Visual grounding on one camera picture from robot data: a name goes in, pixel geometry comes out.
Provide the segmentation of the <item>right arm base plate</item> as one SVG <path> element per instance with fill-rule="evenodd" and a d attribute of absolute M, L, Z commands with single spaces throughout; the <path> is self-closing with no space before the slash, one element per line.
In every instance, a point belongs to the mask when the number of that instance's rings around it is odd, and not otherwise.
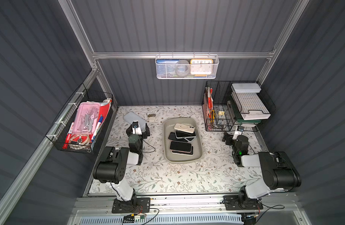
<path fill-rule="evenodd" d="M 263 205 L 257 199 L 239 197 L 238 195 L 223 196 L 222 203 L 227 211 L 263 209 Z"/>

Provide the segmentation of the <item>light blue case phone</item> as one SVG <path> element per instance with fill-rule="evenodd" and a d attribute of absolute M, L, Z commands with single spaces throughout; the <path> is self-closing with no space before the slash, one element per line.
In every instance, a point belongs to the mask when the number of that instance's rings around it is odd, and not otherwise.
<path fill-rule="evenodd" d="M 186 139 L 188 141 L 192 141 L 196 138 L 196 133 L 187 133 L 183 131 L 176 130 L 175 136 L 177 139 Z"/>

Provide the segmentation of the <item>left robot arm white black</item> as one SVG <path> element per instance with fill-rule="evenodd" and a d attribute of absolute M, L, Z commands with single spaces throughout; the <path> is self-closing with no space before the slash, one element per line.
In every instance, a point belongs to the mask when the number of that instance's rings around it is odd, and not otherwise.
<path fill-rule="evenodd" d="M 98 158 L 92 175 L 100 183 L 110 184 L 117 200 L 136 205 L 136 192 L 125 179 L 128 165 L 140 165 L 143 160 L 143 141 L 150 136 L 147 124 L 134 121 L 126 130 L 128 147 L 106 146 Z"/>

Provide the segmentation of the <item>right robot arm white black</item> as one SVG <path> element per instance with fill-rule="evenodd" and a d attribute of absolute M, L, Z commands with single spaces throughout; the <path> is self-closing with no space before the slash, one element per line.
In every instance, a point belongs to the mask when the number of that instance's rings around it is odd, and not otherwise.
<path fill-rule="evenodd" d="M 268 194 L 289 192 L 301 186 L 301 176 L 285 152 L 250 155 L 248 137 L 227 132 L 224 132 L 222 141 L 231 146 L 232 157 L 238 167 L 257 167 L 262 172 L 262 178 L 240 189 L 238 197 L 234 199 L 238 205 L 245 208 L 257 205 L 258 200 Z"/>

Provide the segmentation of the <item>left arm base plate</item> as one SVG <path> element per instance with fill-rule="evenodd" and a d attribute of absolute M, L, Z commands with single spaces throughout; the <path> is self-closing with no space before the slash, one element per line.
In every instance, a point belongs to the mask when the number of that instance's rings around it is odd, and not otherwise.
<path fill-rule="evenodd" d="M 148 197 L 136 198 L 130 201 L 124 202 L 115 199 L 112 206 L 112 214 L 122 213 L 147 213 L 150 211 L 151 199 Z"/>

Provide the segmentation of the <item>pink case phone black screen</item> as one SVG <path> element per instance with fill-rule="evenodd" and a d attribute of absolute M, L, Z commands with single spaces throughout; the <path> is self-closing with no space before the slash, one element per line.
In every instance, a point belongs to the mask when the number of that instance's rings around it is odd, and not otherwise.
<path fill-rule="evenodd" d="M 190 153 L 192 150 L 192 145 L 190 143 L 171 141 L 170 150 Z"/>

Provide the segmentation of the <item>grey storage tray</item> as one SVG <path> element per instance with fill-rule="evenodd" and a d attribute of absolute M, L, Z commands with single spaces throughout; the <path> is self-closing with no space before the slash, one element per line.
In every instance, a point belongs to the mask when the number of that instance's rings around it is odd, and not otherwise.
<path fill-rule="evenodd" d="M 194 128 L 192 134 L 175 129 L 176 124 Z M 163 123 L 165 159 L 174 164 L 196 162 L 204 156 L 197 122 L 192 118 L 172 118 Z"/>

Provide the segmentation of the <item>beige case phone with ring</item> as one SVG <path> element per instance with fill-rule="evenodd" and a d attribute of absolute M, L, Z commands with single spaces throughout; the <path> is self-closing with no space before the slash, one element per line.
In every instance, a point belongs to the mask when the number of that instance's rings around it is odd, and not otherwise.
<path fill-rule="evenodd" d="M 176 123 L 174 126 L 174 129 L 177 131 L 182 131 L 189 134 L 193 134 L 195 131 L 195 127 L 186 125 L 186 124 L 180 124 L 180 123 Z"/>

